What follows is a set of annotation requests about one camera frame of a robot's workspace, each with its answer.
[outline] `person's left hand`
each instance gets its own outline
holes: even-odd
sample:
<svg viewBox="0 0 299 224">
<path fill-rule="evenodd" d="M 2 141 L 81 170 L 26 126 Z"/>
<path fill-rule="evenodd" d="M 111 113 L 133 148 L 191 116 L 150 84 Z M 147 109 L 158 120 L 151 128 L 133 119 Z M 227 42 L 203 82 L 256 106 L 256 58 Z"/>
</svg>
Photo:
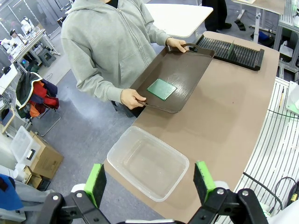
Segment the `person's left hand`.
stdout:
<svg viewBox="0 0 299 224">
<path fill-rule="evenodd" d="M 189 50 L 188 47 L 185 47 L 183 48 L 182 45 L 185 44 L 186 41 L 183 41 L 183 40 L 178 40 L 178 39 L 174 39 L 172 37 L 169 37 L 167 40 L 166 40 L 166 45 L 167 46 L 171 46 L 171 47 L 174 47 L 174 48 L 178 48 L 180 51 L 182 51 L 183 53 L 186 52 L 186 50 Z"/>
</svg>

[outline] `hoodie sleeve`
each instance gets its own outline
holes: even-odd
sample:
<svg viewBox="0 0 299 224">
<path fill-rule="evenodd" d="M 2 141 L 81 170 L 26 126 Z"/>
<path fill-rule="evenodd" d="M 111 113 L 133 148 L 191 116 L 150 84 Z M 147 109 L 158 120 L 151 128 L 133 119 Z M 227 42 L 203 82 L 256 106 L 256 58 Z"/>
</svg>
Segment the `hoodie sleeve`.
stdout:
<svg viewBox="0 0 299 224">
<path fill-rule="evenodd" d="M 67 38 L 62 38 L 62 45 L 68 56 L 76 80 L 77 88 L 87 92 L 103 101 L 112 100 L 121 102 L 121 91 L 113 86 L 111 82 L 103 79 L 102 72 L 95 67 L 90 50 Z"/>
<path fill-rule="evenodd" d="M 160 46 L 166 45 L 166 40 L 171 37 L 168 34 L 166 34 L 163 30 L 158 29 L 153 23 L 154 19 L 150 15 L 150 12 L 146 8 L 144 2 L 142 0 L 138 0 L 140 11 L 142 13 L 142 16 L 145 20 L 145 28 L 147 29 L 149 39 L 151 43 L 157 43 Z"/>
</svg>

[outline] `brown tray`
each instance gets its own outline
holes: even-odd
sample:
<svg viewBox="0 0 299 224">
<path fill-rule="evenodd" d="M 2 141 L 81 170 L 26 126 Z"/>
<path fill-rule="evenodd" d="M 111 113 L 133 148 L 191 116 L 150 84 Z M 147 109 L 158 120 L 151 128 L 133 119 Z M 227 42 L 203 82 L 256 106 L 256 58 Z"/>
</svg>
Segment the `brown tray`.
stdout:
<svg viewBox="0 0 299 224">
<path fill-rule="evenodd" d="M 168 113 L 182 110 L 215 54 L 213 50 L 203 49 L 192 43 L 183 45 L 185 46 L 195 47 L 198 51 L 181 53 L 177 48 L 166 46 L 132 84 L 131 89 L 146 97 L 144 105 Z M 165 101 L 147 91 L 158 78 L 177 87 Z"/>
</svg>

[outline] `black shirt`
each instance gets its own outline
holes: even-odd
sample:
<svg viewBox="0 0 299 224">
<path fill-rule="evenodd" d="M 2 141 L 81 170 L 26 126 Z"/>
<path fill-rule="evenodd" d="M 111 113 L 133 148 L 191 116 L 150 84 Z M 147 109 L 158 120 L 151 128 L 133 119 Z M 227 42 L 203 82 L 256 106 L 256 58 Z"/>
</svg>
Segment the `black shirt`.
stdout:
<svg viewBox="0 0 299 224">
<path fill-rule="evenodd" d="M 114 8 L 117 8 L 118 7 L 118 0 L 110 0 L 106 4 L 108 4 L 110 6 L 113 6 Z"/>
</svg>

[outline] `plastic container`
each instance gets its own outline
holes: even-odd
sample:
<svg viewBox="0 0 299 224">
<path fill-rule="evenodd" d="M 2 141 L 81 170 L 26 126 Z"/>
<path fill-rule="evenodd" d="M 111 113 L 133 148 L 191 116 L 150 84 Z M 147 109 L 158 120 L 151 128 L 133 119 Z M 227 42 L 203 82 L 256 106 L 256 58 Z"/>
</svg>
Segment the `plastic container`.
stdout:
<svg viewBox="0 0 299 224">
<path fill-rule="evenodd" d="M 41 146 L 33 140 L 29 132 L 21 126 L 10 144 L 18 163 L 30 166 L 35 159 Z"/>
<path fill-rule="evenodd" d="M 156 202 L 167 199 L 189 167 L 183 154 L 136 126 L 125 131 L 109 151 L 107 160 Z"/>
</svg>

